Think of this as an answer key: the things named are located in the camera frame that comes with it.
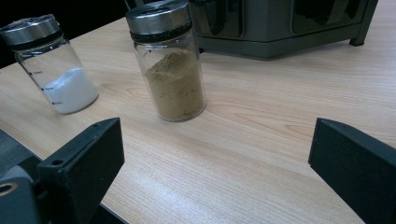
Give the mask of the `black glossy seasoning container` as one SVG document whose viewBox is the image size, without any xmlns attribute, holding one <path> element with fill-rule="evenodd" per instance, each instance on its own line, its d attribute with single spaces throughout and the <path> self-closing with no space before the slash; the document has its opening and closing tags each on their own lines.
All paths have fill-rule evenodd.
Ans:
<svg viewBox="0 0 396 224">
<path fill-rule="evenodd" d="M 189 0 L 199 36 L 237 38 L 243 33 L 243 0 Z"/>
</svg>

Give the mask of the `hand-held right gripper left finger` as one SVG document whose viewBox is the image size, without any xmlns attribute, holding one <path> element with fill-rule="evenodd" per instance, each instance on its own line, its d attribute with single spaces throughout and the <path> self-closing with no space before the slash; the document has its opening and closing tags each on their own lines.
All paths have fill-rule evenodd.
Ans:
<svg viewBox="0 0 396 224">
<path fill-rule="evenodd" d="M 120 119 L 94 123 L 37 165 L 53 224 L 88 224 L 124 164 Z"/>
</svg>

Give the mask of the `glass jar with white powder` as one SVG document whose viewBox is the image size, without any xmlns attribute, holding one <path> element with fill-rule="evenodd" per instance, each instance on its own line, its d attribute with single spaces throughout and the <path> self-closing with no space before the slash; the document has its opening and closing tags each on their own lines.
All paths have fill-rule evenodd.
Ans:
<svg viewBox="0 0 396 224">
<path fill-rule="evenodd" d="M 98 92 L 51 14 L 20 19 L 0 28 L 0 38 L 60 114 L 88 107 Z"/>
</svg>

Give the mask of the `dark grey machine housing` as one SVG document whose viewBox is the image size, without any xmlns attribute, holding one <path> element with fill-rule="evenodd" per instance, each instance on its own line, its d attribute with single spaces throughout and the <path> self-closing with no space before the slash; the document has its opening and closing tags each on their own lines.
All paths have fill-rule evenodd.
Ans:
<svg viewBox="0 0 396 224">
<path fill-rule="evenodd" d="M 364 44 L 378 0 L 243 0 L 237 38 L 197 36 L 200 50 L 270 59 L 347 40 Z"/>
</svg>

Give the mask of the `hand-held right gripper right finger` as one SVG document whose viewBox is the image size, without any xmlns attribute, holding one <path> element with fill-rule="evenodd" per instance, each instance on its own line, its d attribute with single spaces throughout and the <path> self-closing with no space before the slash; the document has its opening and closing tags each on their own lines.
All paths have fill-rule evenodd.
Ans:
<svg viewBox="0 0 396 224">
<path fill-rule="evenodd" d="M 396 224 L 396 148 L 319 118 L 308 163 L 366 224 Z"/>
</svg>

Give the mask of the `glass jar with brown powder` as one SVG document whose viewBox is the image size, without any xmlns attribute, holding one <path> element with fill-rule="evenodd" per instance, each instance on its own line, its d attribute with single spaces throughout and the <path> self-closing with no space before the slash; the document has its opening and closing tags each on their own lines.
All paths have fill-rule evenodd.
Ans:
<svg viewBox="0 0 396 224">
<path fill-rule="evenodd" d="M 185 0 L 160 0 L 126 13 L 134 52 L 157 115 L 183 121 L 205 109 L 198 47 Z"/>
</svg>

